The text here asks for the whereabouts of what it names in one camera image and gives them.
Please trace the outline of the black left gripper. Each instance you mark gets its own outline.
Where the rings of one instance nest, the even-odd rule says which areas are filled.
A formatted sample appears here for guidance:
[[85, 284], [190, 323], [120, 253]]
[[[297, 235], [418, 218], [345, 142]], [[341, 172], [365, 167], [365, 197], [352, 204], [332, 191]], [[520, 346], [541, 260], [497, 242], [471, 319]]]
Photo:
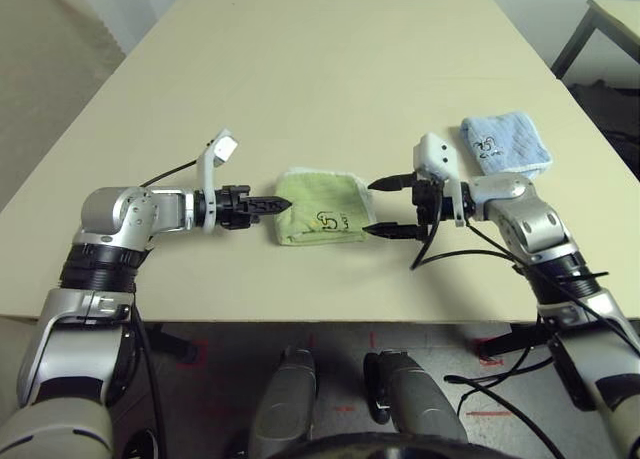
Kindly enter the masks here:
[[215, 191], [216, 224], [224, 229], [248, 229], [259, 216], [277, 215], [291, 202], [279, 196], [249, 196], [249, 185], [225, 185]]

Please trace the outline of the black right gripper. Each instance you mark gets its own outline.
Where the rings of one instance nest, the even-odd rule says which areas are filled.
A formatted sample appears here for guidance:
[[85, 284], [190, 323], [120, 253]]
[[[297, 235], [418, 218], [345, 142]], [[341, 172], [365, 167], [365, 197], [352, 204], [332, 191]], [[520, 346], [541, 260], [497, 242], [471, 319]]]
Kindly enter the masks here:
[[383, 177], [371, 182], [369, 190], [394, 192], [411, 188], [412, 204], [416, 209], [417, 225], [397, 222], [379, 222], [368, 225], [363, 231], [391, 240], [423, 240], [425, 228], [440, 221], [443, 181], [437, 176], [419, 178], [415, 172]]

